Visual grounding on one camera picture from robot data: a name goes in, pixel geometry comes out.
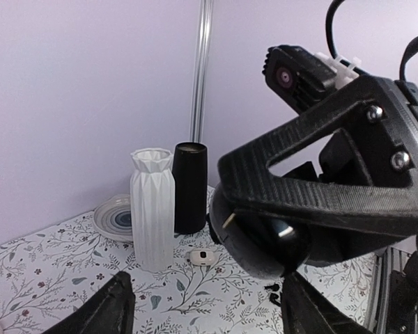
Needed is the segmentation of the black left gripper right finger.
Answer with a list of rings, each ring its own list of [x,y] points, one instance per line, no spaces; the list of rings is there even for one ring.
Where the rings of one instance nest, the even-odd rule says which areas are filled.
[[[285,333],[369,333],[345,316],[298,272],[286,276],[281,292]]]

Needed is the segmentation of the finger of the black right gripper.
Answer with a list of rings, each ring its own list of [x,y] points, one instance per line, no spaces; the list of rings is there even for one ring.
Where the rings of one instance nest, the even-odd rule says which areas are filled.
[[[338,228],[327,228],[319,225],[301,223],[287,217],[276,217],[285,220],[287,223],[304,225],[311,234],[311,251],[307,264],[314,267],[326,267],[331,264],[351,260],[355,257],[372,253],[381,248],[391,246],[406,239],[385,234],[371,234],[354,230],[342,230]]]
[[[345,187],[321,182],[321,150],[333,136],[314,108],[224,155],[218,163],[225,198],[240,209],[322,225],[337,216]]]

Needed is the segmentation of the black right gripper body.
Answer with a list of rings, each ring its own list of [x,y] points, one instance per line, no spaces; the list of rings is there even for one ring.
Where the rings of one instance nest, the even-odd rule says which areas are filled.
[[[418,233],[418,90],[404,81],[358,79],[313,108],[332,138],[321,182],[345,187],[337,216],[314,228],[339,244],[386,244]]]

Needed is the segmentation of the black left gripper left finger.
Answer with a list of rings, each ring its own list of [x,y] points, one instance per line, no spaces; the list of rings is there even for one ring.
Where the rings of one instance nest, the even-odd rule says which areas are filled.
[[[78,310],[48,328],[46,334],[130,334],[136,297],[130,274],[119,271]]]

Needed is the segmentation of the black earbud case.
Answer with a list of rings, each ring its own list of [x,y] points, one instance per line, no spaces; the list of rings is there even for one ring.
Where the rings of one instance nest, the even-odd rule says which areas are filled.
[[[208,225],[212,240],[255,278],[271,280],[291,274],[311,251],[306,226],[242,211],[227,201],[220,184],[210,201]]]

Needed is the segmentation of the small white earbud case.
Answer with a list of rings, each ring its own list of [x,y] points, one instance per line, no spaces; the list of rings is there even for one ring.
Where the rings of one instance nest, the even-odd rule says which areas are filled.
[[[189,252],[190,263],[198,267],[210,267],[217,261],[217,255],[208,248],[195,248]]]

